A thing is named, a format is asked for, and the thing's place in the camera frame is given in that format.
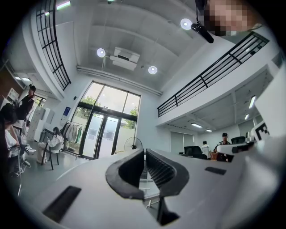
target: floor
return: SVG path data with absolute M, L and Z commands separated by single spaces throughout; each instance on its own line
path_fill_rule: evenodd
M 30 144 L 33 149 L 38 150 L 37 142 L 28 141 L 27 143 Z M 88 162 L 88 160 L 82 158 L 77 158 L 76 160 L 74 156 L 61 152 L 59 153 L 59 165 L 57 164 L 56 155 L 52 154 L 54 166 L 54 170 L 52 170 L 49 161 L 45 165 L 41 165 L 36 162 L 37 152 L 32 156 L 27 155 L 26 158 L 32 167 L 26 167 L 22 174 L 20 198 L 24 198 L 27 201 L 32 200 L 38 195 L 38 193 L 56 181 L 63 173 L 78 165 Z M 19 178 L 9 177 L 9 180 L 11 181 L 12 192 L 17 195 Z

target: white shirt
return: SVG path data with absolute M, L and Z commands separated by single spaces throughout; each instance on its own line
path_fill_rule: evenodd
M 7 147 L 8 148 L 16 145 L 16 143 L 17 143 L 16 139 L 12 137 L 12 135 L 10 134 L 10 132 L 8 130 L 5 130 L 5 138 L 6 138 L 6 143 L 7 143 Z M 18 155 L 17 152 L 10 151 L 8 157 L 10 158 L 11 156 L 14 157 L 14 156 L 17 156 L 17 155 Z
M 6 143 L 7 143 L 8 148 L 16 145 L 17 143 L 16 139 L 12 137 L 12 135 L 9 133 L 8 130 L 5 130 L 5 138 L 6 138 Z
M 210 157 L 210 147 L 209 145 L 202 146 L 202 153 L 206 155 L 207 158 Z

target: black jacket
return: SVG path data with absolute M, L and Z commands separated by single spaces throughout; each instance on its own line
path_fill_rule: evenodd
M 27 95 L 22 99 L 22 105 L 16 109 L 18 120 L 26 119 L 34 104 L 34 96 Z

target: door frame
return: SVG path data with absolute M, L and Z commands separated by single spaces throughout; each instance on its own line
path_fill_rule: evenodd
M 102 119 L 102 122 L 101 122 L 99 130 L 98 130 L 97 139 L 96 139 L 96 143 L 95 143 L 95 147 L 94 147 L 94 151 L 93 151 L 93 157 L 88 157 L 88 156 L 83 155 L 83 150 L 84 150 L 84 144 L 85 144 L 85 139 L 87 136 L 88 128 L 89 128 L 89 125 L 90 125 L 91 120 L 93 118 L 93 114 L 103 115 L 103 119 Z M 105 129 L 106 122 L 107 122 L 109 117 L 114 118 L 114 119 L 118 119 L 117 126 L 115 129 L 114 138 L 113 138 L 112 150 L 111 150 L 110 155 L 113 155 L 115 153 L 117 140 L 118 140 L 118 134 L 119 134 L 119 128 L 120 128 L 122 118 L 116 117 L 113 115 L 109 115 L 109 114 L 105 114 L 105 113 L 100 113 L 97 111 L 92 111 L 91 115 L 89 116 L 88 121 L 86 123 L 85 130 L 84 130 L 83 136 L 81 138 L 81 142 L 80 142 L 79 154 L 81 155 L 82 158 L 89 159 L 89 160 L 98 159 L 99 151 L 100 151 L 100 147 L 101 147 L 101 141 L 102 141 L 103 134 L 104 134 L 104 129 Z

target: ceiling pipe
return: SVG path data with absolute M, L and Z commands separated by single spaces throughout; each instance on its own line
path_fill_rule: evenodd
M 122 78 L 120 76 L 117 76 L 117 75 L 109 73 L 109 72 L 104 72 L 104 71 L 96 70 L 93 68 L 86 68 L 86 67 L 82 67 L 82 66 L 77 66 L 77 70 L 79 72 L 85 72 L 85 73 L 88 73 L 88 74 L 91 74 L 94 76 L 99 76 L 99 77 L 104 77 L 104 78 L 120 81 L 122 83 L 130 85 L 132 87 L 136 87 L 136 88 L 144 90 L 144 91 L 147 91 L 147 92 L 152 93 L 152 94 L 157 95 L 157 96 L 161 96 L 163 94 L 161 91 L 157 91 L 155 89 L 149 88 L 147 86 L 144 86 L 144 85 L 136 83 L 134 81 Z

